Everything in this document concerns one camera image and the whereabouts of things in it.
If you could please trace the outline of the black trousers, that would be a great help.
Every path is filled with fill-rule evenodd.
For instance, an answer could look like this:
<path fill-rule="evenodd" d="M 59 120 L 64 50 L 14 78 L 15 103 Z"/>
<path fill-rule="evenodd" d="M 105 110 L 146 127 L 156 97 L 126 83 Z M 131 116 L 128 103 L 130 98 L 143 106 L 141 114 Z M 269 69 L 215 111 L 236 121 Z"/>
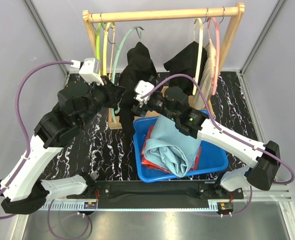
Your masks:
<path fill-rule="evenodd" d="M 172 59 L 168 60 L 163 64 L 164 68 L 169 71 L 169 74 L 185 74 L 192 78 L 197 83 L 201 82 L 201 77 L 205 68 L 207 61 L 207 50 L 202 47 L 201 61 L 200 61 L 200 71 L 199 78 L 196 80 L 196 71 L 197 71 L 197 60 L 198 60 L 198 50 L 199 43 L 196 41 L 191 42 L 179 53 L 177 53 Z M 178 86 L 183 92 L 191 96 L 193 94 L 194 84 L 185 77 L 176 77 L 169 81 L 169 86 Z"/>
<path fill-rule="evenodd" d="M 118 114 L 126 146 L 131 144 L 135 132 L 133 128 L 135 114 L 132 112 L 132 107 L 137 102 L 135 87 L 140 80 L 148 81 L 151 76 L 157 76 L 150 52 L 142 42 L 138 42 L 127 52 L 127 63 L 128 65 L 122 71 L 118 81 L 119 85 L 126 89 L 119 105 Z"/>

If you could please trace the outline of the yellow hanger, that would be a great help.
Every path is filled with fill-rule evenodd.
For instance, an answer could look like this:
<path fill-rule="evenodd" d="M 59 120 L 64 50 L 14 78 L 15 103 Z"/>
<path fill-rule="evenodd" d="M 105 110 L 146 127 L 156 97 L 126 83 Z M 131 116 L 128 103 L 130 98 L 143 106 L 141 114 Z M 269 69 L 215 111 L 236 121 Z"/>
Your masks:
<path fill-rule="evenodd" d="M 113 33 L 115 34 L 115 23 L 108 22 L 104 28 L 103 52 L 102 52 L 102 74 L 104 76 L 107 75 L 107 50 L 108 50 L 109 28 L 112 28 Z"/>

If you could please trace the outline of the red white patterned trousers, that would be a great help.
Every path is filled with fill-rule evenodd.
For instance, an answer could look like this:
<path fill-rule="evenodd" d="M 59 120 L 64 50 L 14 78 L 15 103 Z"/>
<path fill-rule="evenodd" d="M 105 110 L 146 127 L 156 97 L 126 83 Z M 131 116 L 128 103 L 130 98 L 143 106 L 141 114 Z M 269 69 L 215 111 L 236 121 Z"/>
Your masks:
<path fill-rule="evenodd" d="M 201 141 L 180 134 L 172 126 L 169 135 L 163 133 L 158 126 L 150 126 L 141 151 L 141 164 L 177 177 L 196 170 L 202 152 Z"/>

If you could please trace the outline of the lime green hanger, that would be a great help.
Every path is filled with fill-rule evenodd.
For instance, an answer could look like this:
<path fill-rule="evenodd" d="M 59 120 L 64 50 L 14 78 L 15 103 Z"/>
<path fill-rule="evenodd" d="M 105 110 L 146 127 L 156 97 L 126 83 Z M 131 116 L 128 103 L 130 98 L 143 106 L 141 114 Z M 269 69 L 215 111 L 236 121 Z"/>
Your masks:
<path fill-rule="evenodd" d="M 96 58 L 100 60 L 100 71 L 103 71 L 102 56 L 101 56 L 101 31 L 105 29 L 104 23 L 98 23 L 96 28 Z"/>

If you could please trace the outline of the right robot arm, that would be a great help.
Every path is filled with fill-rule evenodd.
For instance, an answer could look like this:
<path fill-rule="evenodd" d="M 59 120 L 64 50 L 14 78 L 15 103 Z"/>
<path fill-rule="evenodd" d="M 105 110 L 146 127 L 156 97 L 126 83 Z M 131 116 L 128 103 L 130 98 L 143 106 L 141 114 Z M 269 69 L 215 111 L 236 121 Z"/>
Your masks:
<path fill-rule="evenodd" d="M 280 156 L 277 143 L 251 140 L 219 125 L 208 114 L 190 107 L 189 97 L 178 86 L 169 87 L 165 93 L 153 92 L 153 88 L 152 84 L 140 81 L 134 89 L 138 104 L 132 108 L 141 114 L 149 110 L 159 113 L 143 150 L 148 161 L 176 177 L 185 177 L 196 161 L 201 143 L 207 142 L 245 163 L 218 178 L 214 192 L 219 198 L 247 186 L 270 190 L 280 168 L 275 160 Z"/>

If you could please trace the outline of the cream white hanger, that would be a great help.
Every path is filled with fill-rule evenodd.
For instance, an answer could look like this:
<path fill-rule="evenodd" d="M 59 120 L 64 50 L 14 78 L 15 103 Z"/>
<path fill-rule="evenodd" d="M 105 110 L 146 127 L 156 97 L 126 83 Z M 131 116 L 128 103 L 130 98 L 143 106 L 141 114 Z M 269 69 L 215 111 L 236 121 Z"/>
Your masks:
<path fill-rule="evenodd" d="M 195 34 L 196 34 L 197 26 L 199 26 L 199 35 L 198 35 L 199 42 L 198 42 L 197 62 L 196 62 L 195 77 L 194 77 L 194 80 L 196 83 L 198 83 L 199 77 L 200 77 L 202 51 L 203 51 L 204 24 L 201 18 L 196 18 L 194 21 L 194 32 L 193 32 L 194 42 L 196 41 Z"/>

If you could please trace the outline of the light blue trousers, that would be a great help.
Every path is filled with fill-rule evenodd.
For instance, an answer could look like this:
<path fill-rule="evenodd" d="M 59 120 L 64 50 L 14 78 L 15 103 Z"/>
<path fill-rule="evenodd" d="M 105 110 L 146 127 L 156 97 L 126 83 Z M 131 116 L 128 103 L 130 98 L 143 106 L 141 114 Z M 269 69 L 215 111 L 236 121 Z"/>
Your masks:
<path fill-rule="evenodd" d="M 149 162 L 182 178 L 195 165 L 201 142 L 180 133 L 174 121 L 160 115 L 145 142 L 143 155 Z"/>

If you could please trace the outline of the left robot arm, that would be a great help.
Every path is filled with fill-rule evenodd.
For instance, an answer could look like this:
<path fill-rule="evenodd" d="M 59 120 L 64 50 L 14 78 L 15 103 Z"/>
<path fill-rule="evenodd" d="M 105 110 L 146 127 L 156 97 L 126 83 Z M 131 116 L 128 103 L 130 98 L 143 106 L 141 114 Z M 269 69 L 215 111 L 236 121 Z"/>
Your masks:
<path fill-rule="evenodd" d="M 57 180 L 39 177 L 49 162 L 96 116 L 102 108 L 113 108 L 126 89 L 104 80 L 102 85 L 85 81 L 70 83 L 57 93 L 58 102 L 34 129 L 26 152 L 11 171 L 0 180 L 1 207 L 5 219 L 29 215 L 47 201 L 67 196 L 90 198 L 96 182 L 85 172 Z"/>

